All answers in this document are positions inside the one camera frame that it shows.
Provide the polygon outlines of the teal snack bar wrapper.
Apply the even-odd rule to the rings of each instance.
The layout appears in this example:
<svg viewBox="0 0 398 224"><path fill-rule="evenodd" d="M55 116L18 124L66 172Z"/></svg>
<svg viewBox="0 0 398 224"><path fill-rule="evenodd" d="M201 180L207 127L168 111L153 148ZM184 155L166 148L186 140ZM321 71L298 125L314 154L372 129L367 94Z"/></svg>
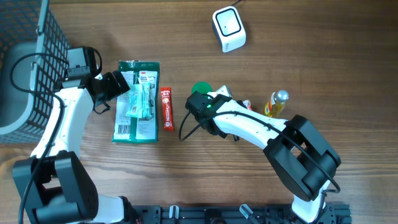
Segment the teal snack bar wrapper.
<svg viewBox="0 0 398 224"><path fill-rule="evenodd" d="M153 117L150 102L150 83L129 85L126 116L149 120Z"/></svg>

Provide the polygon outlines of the red Nescafe coffee stick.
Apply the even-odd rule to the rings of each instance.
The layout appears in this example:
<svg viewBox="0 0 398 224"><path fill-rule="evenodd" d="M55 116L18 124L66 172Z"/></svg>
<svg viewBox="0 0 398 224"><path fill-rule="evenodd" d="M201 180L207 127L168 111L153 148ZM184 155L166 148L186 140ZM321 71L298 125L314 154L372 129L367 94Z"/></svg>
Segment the red Nescafe coffee stick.
<svg viewBox="0 0 398 224"><path fill-rule="evenodd" d="M171 98L171 87L161 87L161 100L162 100L162 112L164 119L164 129L166 131L174 131L174 121L172 114L172 98Z"/></svg>

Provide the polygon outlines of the green lid round container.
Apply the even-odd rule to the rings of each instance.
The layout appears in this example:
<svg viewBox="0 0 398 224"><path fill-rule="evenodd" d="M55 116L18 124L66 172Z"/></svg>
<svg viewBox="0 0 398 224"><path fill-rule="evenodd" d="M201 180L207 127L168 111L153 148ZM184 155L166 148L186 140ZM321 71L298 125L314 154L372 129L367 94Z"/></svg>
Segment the green lid round container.
<svg viewBox="0 0 398 224"><path fill-rule="evenodd" d="M212 89L211 85L207 82L197 82L192 87L192 93L194 93L196 91L201 94L207 94L209 92L212 92L213 89Z"/></svg>

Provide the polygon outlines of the red white juice carton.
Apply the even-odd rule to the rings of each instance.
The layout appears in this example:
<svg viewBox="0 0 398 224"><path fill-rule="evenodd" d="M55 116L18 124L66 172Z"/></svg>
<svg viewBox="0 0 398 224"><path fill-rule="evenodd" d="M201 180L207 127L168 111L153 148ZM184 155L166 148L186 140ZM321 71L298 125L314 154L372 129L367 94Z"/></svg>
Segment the red white juice carton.
<svg viewBox="0 0 398 224"><path fill-rule="evenodd" d="M219 89L215 91L216 95L224 95L228 97L232 97L232 92L230 91L229 87L226 85L223 85ZM241 105L242 107L245 107L248 110L252 111L251 108L251 102L249 100L236 100L237 104Z"/></svg>

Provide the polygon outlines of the yellow oil bottle silver cap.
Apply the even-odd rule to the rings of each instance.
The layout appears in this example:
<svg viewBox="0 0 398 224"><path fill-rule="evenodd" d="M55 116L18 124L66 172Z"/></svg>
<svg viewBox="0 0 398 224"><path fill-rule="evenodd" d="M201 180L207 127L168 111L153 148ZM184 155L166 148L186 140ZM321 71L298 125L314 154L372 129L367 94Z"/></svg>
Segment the yellow oil bottle silver cap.
<svg viewBox="0 0 398 224"><path fill-rule="evenodd" d="M273 92L269 101L264 107L264 114L271 118L276 118L284 110L286 102L289 99L289 93L286 90Z"/></svg>

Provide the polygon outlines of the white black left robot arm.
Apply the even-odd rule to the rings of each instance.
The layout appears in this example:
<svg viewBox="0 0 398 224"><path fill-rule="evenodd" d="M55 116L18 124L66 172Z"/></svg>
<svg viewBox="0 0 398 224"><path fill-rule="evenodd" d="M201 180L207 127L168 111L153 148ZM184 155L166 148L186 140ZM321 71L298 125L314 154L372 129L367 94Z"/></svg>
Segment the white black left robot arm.
<svg viewBox="0 0 398 224"><path fill-rule="evenodd" d="M12 175L21 196L18 222L122 223L128 220L124 197L100 195L80 162L86 120L99 105L127 92L121 72L58 82L50 119L30 158L17 161Z"/></svg>

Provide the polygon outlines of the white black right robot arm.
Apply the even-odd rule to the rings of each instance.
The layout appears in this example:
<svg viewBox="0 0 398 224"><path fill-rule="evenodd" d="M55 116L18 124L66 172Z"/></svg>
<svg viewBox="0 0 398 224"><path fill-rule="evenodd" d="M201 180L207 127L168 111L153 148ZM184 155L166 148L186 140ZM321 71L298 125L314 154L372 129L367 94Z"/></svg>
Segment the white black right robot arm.
<svg viewBox="0 0 398 224"><path fill-rule="evenodd" d="M294 199L284 221L317 223L326 216L325 198L337 194L334 180L341 159L305 117L270 118L248 109L229 95L194 92L185 105L199 127L225 138L231 134L261 148Z"/></svg>

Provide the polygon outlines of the white barcode scanner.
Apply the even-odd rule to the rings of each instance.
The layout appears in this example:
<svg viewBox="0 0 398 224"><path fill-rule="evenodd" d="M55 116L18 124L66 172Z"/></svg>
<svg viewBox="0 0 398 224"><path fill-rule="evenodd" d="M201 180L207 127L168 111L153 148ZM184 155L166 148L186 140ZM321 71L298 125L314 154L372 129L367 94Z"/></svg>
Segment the white barcode scanner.
<svg viewBox="0 0 398 224"><path fill-rule="evenodd" d="M246 31L234 6L215 11L212 15L212 26L223 53L236 50L246 43Z"/></svg>

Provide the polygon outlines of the grey plastic mesh basket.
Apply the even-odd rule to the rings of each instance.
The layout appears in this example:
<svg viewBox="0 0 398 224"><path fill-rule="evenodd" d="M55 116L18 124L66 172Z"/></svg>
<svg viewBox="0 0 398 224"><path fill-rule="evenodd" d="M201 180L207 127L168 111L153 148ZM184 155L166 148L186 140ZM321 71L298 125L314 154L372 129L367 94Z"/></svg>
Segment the grey plastic mesh basket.
<svg viewBox="0 0 398 224"><path fill-rule="evenodd" d="M51 90L69 47L48 1L1 1L1 143L40 140L53 99L25 90Z"/></svg>

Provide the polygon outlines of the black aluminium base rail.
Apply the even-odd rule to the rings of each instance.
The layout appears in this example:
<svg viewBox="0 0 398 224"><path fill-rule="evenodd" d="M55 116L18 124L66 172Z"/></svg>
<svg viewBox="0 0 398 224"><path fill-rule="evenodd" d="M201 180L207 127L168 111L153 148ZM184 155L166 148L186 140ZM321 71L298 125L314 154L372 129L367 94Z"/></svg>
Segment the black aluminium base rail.
<svg viewBox="0 0 398 224"><path fill-rule="evenodd" d="M136 223L303 223L294 214L289 204L276 204L265 207L161 207L134 206L139 215ZM328 203L314 223L319 224L352 224L351 210L348 205Z"/></svg>

